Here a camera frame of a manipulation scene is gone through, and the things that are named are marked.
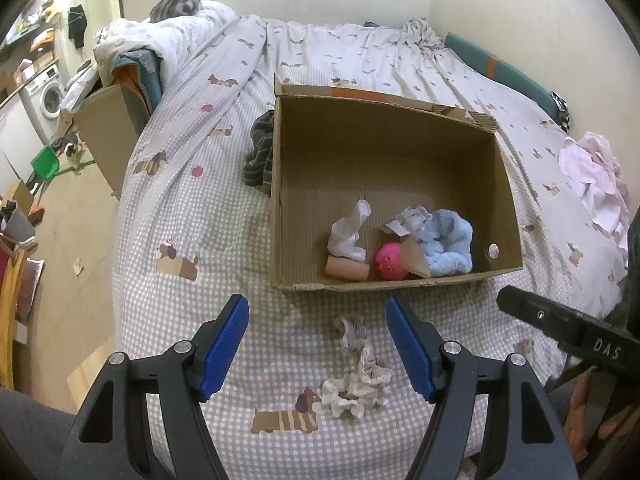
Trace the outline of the right hand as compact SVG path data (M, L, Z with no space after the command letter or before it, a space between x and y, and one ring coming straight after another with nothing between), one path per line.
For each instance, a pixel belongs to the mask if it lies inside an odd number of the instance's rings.
M576 465L589 456L588 444L593 438L601 442L619 441L628 437L638 422L639 401L614 415L606 414L615 386L615 376L594 367L578 376L564 422L564 436Z

